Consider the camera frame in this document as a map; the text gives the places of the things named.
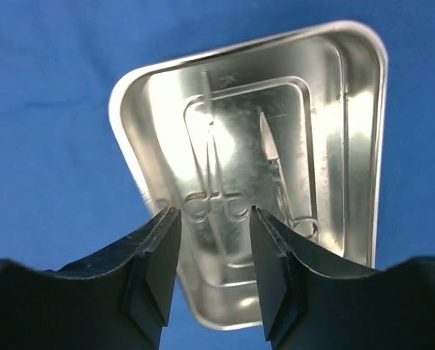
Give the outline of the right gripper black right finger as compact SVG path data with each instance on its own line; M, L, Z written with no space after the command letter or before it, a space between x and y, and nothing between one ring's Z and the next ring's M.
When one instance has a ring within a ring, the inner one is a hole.
M385 271L340 257L253 208L251 249L273 349L435 349L435 257Z

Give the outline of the blue surgical cloth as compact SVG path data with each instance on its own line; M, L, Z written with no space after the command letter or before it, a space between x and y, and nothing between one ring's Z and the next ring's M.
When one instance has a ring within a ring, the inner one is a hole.
M389 57L376 266L435 256L435 1L0 1L0 259L57 270L149 219L108 118L122 76L333 20Z

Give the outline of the stainless steel instrument tray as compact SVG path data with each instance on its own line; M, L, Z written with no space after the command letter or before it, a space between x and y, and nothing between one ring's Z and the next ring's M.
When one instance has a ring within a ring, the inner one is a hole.
M375 264L388 56L335 21L135 69L109 121L150 212L181 211L178 276L220 331L261 322L249 212Z

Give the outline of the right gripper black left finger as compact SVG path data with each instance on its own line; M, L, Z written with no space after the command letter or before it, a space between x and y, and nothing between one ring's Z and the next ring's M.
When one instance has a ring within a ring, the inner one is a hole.
M157 349L168 324L181 213L58 271L0 260L0 349Z

